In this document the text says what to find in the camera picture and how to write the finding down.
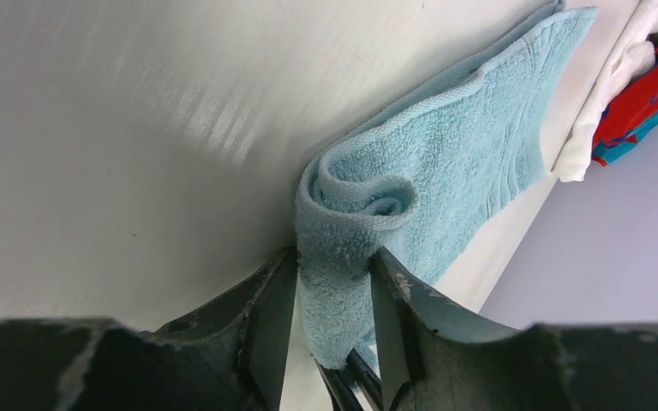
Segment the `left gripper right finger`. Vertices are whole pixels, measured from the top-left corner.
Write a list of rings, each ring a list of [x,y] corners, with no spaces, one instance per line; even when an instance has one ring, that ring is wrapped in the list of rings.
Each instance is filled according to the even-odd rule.
[[[369,266],[387,410],[658,410],[658,324],[515,330],[388,250]]]

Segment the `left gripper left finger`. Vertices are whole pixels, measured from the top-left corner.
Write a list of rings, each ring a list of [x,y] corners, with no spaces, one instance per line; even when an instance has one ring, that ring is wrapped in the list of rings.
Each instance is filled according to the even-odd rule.
[[[297,256],[155,331],[110,318],[0,319],[0,410],[276,410]]]

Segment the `light blue towel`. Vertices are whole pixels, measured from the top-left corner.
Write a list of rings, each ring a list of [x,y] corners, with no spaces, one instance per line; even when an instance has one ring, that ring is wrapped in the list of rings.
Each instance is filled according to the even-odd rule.
[[[314,358],[371,356],[369,261],[388,249],[436,283],[545,174],[541,128],[593,7],[554,1],[318,153],[296,190],[303,326]]]

